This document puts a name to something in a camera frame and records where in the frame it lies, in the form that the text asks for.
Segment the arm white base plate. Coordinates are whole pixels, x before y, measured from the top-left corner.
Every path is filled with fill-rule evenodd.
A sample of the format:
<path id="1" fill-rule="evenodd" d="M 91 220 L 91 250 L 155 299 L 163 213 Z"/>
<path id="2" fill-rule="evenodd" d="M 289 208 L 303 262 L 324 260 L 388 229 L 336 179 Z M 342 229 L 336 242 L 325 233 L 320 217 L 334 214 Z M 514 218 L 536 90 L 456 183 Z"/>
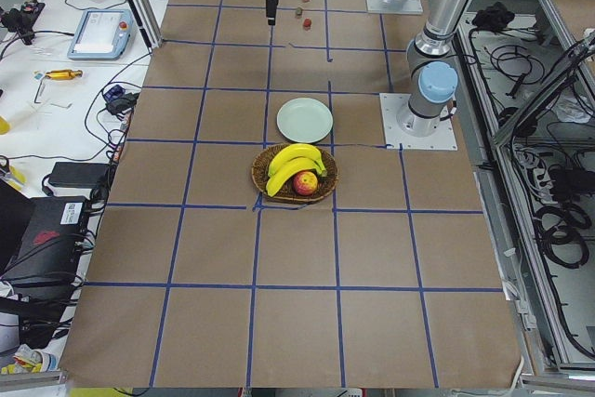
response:
<path id="1" fill-rule="evenodd" d="M 385 146 L 393 150 L 456 151 L 449 110 L 438 117 L 421 118 L 409 108 L 410 94 L 380 93 Z"/>
<path id="2" fill-rule="evenodd" d="M 421 15 L 421 0 L 366 0 L 367 11 L 376 14 Z"/>

